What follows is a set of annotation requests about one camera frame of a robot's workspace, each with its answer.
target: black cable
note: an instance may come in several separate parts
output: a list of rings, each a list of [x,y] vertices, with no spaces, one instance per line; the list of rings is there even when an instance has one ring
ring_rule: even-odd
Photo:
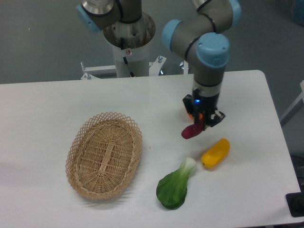
[[[123,50],[124,47],[124,38],[120,37],[120,49]],[[123,57],[124,63],[127,65],[130,75],[131,77],[135,77],[133,71],[131,70],[130,66],[129,66],[129,62],[127,60],[127,57]]]
[[[290,157],[299,158],[299,159],[303,159],[304,160],[304,158],[302,158],[300,156],[297,156],[297,155],[290,155]]]

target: yellow plastic vegetable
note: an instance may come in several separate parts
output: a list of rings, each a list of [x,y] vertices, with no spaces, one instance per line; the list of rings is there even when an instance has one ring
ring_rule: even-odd
[[[201,163],[205,166],[205,168],[211,169],[227,156],[229,149],[229,141],[222,138],[201,156]]]

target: wicker basket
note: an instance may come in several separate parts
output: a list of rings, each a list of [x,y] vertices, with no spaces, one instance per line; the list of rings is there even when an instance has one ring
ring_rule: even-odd
[[[131,181],[141,146],[141,132],[130,117],[118,113],[94,116],[80,129],[68,153],[68,182],[84,197],[113,197]]]

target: green leafy vegetable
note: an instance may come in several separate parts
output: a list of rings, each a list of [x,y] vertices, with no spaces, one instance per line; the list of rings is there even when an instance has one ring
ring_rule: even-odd
[[[187,195],[187,182],[195,169],[195,160],[186,158],[176,171],[158,182],[156,196],[164,207],[175,210],[183,205]]]

